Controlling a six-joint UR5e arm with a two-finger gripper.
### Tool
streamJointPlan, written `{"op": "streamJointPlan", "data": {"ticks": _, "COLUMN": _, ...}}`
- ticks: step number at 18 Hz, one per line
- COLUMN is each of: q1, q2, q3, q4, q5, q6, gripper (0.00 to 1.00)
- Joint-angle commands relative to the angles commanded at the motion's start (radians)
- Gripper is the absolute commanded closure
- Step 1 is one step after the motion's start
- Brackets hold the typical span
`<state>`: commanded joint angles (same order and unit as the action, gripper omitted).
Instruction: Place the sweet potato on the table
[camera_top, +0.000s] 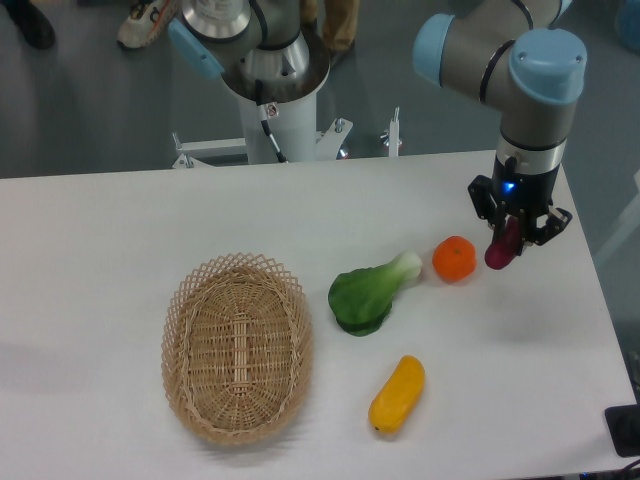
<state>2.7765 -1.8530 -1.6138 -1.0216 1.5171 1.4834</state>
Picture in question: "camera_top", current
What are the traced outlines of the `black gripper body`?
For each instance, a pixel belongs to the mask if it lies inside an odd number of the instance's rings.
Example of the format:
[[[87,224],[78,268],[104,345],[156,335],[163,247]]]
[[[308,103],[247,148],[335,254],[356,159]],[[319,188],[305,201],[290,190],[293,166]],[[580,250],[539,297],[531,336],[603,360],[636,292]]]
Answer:
[[[531,216],[548,213],[559,168],[542,174],[523,174],[511,171],[498,159],[494,160],[491,192],[494,200],[506,205],[506,211],[518,215],[520,211]]]

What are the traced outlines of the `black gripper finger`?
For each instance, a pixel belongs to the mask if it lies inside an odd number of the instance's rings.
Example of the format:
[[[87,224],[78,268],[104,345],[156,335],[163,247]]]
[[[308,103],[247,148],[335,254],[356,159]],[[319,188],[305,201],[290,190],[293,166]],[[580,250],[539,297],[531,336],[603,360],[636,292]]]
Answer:
[[[521,256],[530,245],[546,244],[560,235],[572,219],[569,211],[554,206],[550,206],[545,215],[536,218],[522,210],[517,216],[520,240],[516,255]]]
[[[492,230],[491,243],[497,243],[506,226],[506,206],[494,198],[492,180],[478,175],[469,184],[468,192],[477,217],[486,221]]]

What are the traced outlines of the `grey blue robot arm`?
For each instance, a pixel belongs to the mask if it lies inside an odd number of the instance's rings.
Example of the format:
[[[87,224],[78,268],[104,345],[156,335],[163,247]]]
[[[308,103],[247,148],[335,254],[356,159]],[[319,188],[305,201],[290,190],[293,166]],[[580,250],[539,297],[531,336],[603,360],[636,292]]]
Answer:
[[[414,42],[418,75],[502,115],[492,175],[468,188],[492,228],[491,253],[543,245],[572,218],[552,192],[587,53],[578,37],[554,27],[566,8],[564,1],[486,1],[464,18],[432,16]],[[294,2],[185,1],[167,32],[194,70],[221,78],[236,96],[251,163],[337,156],[342,136],[316,129],[328,54],[299,27]]]

